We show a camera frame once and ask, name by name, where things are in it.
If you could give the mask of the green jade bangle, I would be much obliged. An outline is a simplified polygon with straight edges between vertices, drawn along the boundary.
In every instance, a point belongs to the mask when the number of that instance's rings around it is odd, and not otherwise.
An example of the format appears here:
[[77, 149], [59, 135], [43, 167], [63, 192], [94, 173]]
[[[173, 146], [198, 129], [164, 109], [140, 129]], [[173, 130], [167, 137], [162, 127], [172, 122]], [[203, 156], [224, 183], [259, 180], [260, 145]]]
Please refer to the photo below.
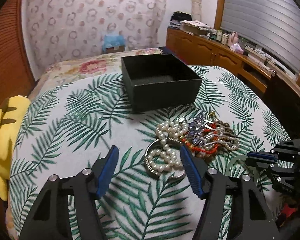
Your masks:
[[[231, 158], [231, 160], [229, 161], [226, 169], [225, 169], [225, 175], [230, 177], [230, 170], [231, 168], [235, 165], [236, 162], [240, 161], [243, 164], [245, 164], [245, 160], [247, 159], [246, 155], [238, 155], [234, 158]], [[257, 171], [257, 169], [255, 167], [249, 166], [248, 170], [253, 174], [253, 181], [255, 183], [257, 183], [258, 178], [259, 178], [259, 173]]]

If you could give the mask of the purple crystal hair fork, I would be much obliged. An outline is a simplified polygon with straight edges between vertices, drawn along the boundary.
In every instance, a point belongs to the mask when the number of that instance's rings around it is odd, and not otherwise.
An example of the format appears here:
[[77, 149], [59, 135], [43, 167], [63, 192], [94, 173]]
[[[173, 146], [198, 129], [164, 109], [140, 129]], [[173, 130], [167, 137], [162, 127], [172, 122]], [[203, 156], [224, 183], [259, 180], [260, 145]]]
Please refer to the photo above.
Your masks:
[[184, 139], [192, 146], [204, 147], [207, 142], [206, 136], [212, 132], [215, 119], [214, 112], [198, 114], [189, 123], [189, 129], [184, 135]]

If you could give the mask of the beige small pearl strand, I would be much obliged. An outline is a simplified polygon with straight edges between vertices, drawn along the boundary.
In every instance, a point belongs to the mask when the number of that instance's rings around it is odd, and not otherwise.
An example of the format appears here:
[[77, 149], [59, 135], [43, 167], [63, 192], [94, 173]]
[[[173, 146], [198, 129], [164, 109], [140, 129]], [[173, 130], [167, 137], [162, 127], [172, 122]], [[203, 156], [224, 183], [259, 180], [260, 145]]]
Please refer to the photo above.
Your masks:
[[212, 150], [213, 147], [222, 147], [227, 151], [239, 149], [239, 138], [232, 131], [225, 128], [216, 128], [204, 135], [204, 148]]

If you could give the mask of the black square jewelry box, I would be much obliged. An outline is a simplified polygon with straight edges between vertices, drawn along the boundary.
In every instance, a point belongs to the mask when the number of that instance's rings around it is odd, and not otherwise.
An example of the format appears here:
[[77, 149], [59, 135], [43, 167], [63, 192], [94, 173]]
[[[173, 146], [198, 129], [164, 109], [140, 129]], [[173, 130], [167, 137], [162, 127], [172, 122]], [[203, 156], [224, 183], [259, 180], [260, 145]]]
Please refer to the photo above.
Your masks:
[[172, 54], [121, 58], [122, 79], [136, 113], [193, 103], [202, 78]]

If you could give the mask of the palm leaf print blanket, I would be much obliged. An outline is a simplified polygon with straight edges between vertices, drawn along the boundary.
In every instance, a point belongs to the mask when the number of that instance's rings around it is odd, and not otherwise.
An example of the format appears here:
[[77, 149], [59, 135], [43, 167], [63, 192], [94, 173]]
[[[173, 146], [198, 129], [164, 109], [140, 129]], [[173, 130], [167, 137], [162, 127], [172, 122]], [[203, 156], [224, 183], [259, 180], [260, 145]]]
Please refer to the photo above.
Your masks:
[[7, 227], [18, 238], [41, 188], [52, 174], [71, 177], [112, 145], [119, 161], [106, 195], [96, 207], [110, 239], [191, 239], [202, 202], [187, 179], [168, 182], [168, 174], [151, 178], [144, 167], [146, 148], [158, 124], [183, 116], [215, 112], [239, 137], [239, 149], [220, 153], [211, 166], [240, 177], [249, 169], [232, 158], [269, 151], [288, 133], [261, 99], [220, 67], [193, 66], [202, 78], [195, 102], [134, 114], [121, 73], [103, 74], [58, 85], [37, 96], [21, 124], [10, 173]]

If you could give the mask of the yellow plush toy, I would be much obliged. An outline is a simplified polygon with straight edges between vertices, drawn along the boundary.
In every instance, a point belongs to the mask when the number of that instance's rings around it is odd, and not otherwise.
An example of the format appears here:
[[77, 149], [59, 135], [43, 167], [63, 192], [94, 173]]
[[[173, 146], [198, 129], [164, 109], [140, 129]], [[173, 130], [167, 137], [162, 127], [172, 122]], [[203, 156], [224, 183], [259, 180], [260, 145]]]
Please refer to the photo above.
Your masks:
[[27, 97], [18, 95], [6, 98], [0, 105], [0, 198], [3, 201], [8, 199], [12, 153], [30, 103]]

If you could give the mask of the floral bedspread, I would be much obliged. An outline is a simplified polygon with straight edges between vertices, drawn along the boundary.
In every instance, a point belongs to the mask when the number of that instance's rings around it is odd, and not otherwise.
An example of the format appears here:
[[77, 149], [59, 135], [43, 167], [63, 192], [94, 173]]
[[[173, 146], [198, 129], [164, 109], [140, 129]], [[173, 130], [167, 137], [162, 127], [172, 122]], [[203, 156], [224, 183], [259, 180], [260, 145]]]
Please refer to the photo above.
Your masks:
[[79, 60], [62, 61], [53, 64], [41, 76], [36, 87], [30, 93], [29, 99], [33, 101], [38, 95], [45, 91], [67, 83], [92, 76], [120, 72], [122, 57], [163, 53], [163, 48], [146, 48], [103, 54]]

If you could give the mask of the pink bottle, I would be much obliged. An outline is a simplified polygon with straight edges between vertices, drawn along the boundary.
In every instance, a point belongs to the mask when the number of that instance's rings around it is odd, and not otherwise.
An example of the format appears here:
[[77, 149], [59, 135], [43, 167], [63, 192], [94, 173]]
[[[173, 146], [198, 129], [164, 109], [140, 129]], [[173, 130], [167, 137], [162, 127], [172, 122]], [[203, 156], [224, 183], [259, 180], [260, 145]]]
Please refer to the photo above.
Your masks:
[[238, 43], [238, 33], [233, 31], [232, 34], [229, 35], [229, 38], [228, 38], [228, 47], [231, 47], [237, 43]]

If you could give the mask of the wooden sideboard cabinet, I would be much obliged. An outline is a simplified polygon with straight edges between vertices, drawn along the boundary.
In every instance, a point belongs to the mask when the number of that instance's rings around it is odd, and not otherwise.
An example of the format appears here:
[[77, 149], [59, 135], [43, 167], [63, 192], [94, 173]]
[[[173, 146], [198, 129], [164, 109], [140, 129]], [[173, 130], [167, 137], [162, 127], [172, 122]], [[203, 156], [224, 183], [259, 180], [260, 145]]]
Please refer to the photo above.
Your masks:
[[216, 41], [168, 28], [166, 47], [188, 65], [218, 66], [228, 70], [259, 96], [266, 92], [275, 74], [300, 96], [300, 86], [277, 67], [266, 70], [262, 64]]

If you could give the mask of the brown louvered wardrobe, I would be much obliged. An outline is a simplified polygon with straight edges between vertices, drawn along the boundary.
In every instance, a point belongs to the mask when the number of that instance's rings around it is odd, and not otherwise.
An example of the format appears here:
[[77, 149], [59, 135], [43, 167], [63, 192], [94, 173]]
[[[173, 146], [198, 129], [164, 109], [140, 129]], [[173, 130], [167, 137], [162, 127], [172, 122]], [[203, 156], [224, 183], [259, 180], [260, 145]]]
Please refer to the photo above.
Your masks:
[[12, 96], [28, 96], [36, 83], [24, 45], [21, 0], [7, 0], [0, 9], [0, 105]]

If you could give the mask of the grey window blind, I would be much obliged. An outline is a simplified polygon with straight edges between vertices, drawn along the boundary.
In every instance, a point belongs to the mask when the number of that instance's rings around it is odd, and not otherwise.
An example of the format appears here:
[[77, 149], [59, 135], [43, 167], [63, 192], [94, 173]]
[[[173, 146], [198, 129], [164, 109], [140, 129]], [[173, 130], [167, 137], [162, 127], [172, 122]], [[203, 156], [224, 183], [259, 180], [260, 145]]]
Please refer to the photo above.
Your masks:
[[300, 72], [300, 9], [293, 0], [225, 0], [221, 28], [237, 32]]

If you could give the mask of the box with floral cloth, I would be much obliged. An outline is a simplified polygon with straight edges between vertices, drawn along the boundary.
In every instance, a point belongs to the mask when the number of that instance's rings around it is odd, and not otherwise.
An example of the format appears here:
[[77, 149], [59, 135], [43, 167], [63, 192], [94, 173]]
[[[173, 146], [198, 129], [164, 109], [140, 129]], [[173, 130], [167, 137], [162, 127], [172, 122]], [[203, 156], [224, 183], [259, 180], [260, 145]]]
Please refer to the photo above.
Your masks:
[[211, 28], [200, 21], [181, 21], [181, 30], [193, 35], [207, 35], [211, 32]]

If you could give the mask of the blue bag on box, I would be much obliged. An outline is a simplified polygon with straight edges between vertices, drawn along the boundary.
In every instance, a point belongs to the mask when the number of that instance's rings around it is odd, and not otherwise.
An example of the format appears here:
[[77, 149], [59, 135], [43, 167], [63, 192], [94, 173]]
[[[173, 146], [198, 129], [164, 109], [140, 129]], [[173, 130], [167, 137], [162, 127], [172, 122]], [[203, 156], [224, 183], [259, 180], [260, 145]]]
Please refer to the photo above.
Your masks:
[[126, 41], [122, 35], [108, 34], [104, 35], [102, 42], [102, 53], [117, 53], [125, 51]]

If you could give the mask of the stack of folded clothes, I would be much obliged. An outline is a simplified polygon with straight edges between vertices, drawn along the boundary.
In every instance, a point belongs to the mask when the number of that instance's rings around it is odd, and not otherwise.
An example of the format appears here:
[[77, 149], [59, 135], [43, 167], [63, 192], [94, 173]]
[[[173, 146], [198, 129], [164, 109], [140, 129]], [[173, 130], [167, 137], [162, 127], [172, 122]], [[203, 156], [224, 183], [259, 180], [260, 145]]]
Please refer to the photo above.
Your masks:
[[170, 18], [168, 27], [170, 29], [180, 29], [182, 21], [192, 21], [191, 14], [187, 14], [181, 11], [175, 11]]

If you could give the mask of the circle pattern curtain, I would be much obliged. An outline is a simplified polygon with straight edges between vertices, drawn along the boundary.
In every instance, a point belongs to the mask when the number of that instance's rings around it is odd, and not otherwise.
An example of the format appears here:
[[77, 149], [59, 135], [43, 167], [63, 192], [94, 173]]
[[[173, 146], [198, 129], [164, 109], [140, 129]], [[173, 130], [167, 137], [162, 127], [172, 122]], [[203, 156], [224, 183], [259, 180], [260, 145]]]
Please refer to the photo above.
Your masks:
[[158, 46], [167, 0], [23, 0], [23, 29], [32, 73], [102, 54], [104, 35], [122, 35], [125, 50]]

